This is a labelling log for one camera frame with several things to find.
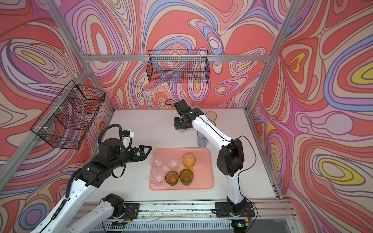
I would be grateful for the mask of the clear glass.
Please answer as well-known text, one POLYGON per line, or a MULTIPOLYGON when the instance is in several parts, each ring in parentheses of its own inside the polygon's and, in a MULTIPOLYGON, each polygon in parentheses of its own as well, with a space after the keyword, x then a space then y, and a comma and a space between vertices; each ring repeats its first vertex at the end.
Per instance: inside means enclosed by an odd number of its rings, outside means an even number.
POLYGON ((150 165, 153 169, 162 170, 164 168, 164 165, 165 165, 165 160, 162 156, 153 155, 150 158, 150 165))
POLYGON ((162 170, 152 170, 150 173, 150 183, 156 186, 162 186, 165 182, 165 173, 162 170))
POLYGON ((179 166, 180 166, 180 159, 179 158, 176 158, 176 157, 172 157, 170 159, 167 160, 166 162, 166 166, 170 169, 170 170, 174 170, 174 171, 177 171, 179 166))

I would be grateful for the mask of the pink plastic tray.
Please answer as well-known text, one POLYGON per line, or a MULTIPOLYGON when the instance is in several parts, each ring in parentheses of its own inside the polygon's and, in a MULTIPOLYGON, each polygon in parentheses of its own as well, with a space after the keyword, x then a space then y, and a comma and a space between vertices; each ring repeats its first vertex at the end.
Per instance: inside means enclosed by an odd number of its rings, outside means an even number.
POLYGON ((182 164, 182 156, 186 153, 192 153, 196 157, 196 164, 190 169, 194 178, 190 185, 183 185, 179 180, 174 186, 167 184, 166 180, 162 186, 156 186, 150 183, 150 189, 154 191, 158 190, 186 190, 186 189, 211 189, 214 186, 212 163, 210 150, 207 148, 168 148, 168 149, 156 149, 153 153, 155 156, 162 156, 165 160, 165 165, 162 171, 165 175, 171 171, 167 166, 166 162, 172 157, 179 158, 181 163, 176 171, 179 175, 180 171, 186 169, 182 164))

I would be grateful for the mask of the brown glass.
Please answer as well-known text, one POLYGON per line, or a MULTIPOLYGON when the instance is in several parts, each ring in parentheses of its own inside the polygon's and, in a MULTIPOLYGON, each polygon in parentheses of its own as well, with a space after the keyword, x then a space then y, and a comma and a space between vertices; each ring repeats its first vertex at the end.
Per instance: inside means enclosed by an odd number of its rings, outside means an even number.
POLYGON ((179 175, 176 171, 171 170, 171 171, 167 172, 167 174, 165 176, 165 180, 166 180, 167 184, 169 184, 171 186, 174 186, 179 181, 179 175))

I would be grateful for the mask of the amber glass row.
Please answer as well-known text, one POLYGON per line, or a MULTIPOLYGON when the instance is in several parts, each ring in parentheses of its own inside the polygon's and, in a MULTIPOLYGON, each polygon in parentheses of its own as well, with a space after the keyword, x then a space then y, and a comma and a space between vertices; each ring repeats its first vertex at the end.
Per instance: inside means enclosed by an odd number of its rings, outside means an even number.
POLYGON ((186 153, 182 156, 182 164, 186 169, 191 169, 196 164, 196 157, 192 153, 186 153))

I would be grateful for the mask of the olive glass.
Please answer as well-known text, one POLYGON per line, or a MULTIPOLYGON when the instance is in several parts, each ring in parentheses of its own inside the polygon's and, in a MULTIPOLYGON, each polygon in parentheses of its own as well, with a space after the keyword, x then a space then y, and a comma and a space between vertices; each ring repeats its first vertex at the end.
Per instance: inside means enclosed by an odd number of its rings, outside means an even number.
POLYGON ((183 169, 179 173, 179 180, 183 185, 190 185, 193 181, 194 174, 190 169, 183 169))

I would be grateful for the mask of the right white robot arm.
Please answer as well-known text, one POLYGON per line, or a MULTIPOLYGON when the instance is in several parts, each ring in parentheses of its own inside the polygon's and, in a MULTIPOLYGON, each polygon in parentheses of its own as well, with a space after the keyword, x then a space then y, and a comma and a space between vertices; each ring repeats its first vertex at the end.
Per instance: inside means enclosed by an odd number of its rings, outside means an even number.
POLYGON ((195 129, 202 134, 219 152, 217 167, 225 175, 228 185, 227 209, 232 216, 243 213, 248 199, 241 189, 240 175, 253 167, 244 169, 243 144, 240 138, 231 138, 219 130, 199 108, 192 109, 185 100, 174 102, 178 117, 173 120, 176 130, 195 129))

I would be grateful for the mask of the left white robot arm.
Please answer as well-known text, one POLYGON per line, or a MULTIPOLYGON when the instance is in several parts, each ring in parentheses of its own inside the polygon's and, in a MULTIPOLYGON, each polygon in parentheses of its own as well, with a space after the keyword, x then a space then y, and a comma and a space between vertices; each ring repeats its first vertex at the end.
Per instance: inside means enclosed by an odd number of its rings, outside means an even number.
POLYGON ((150 146, 144 145, 126 148, 122 141, 116 138, 99 143, 98 154, 71 175, 65 197, 33 231, 35 233, 88 233, 95 225, 108 218, 123 217, 128 211, 123 198, 108 194, 95 209, 70 225, 78 210, 104 181, 110 177, 117 178, 114 174, 115 169, 124 170, 128 163, 146 160, 151 150, 150 146))

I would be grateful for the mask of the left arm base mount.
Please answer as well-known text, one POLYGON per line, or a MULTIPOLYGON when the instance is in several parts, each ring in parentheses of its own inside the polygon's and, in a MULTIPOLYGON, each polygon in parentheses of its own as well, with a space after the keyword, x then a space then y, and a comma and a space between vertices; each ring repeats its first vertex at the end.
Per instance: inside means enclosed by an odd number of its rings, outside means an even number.
POLYGON ((113 213, 108 219, 124 219, 134 220, 139 214, 139 203, 123 203, 116 206, 110 206, 113 208, 113 213))

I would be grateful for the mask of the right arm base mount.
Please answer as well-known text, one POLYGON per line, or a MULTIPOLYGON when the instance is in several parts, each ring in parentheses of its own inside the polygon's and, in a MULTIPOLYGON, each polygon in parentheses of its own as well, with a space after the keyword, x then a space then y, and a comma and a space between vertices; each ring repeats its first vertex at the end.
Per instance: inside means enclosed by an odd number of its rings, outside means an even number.
POLYGON ((237 205, 229 202, 216 202, 215 208, 211 212, 218 218, 245 217, 251 219, 255 217, 255 210, 250 202, 242 202, 237 205))

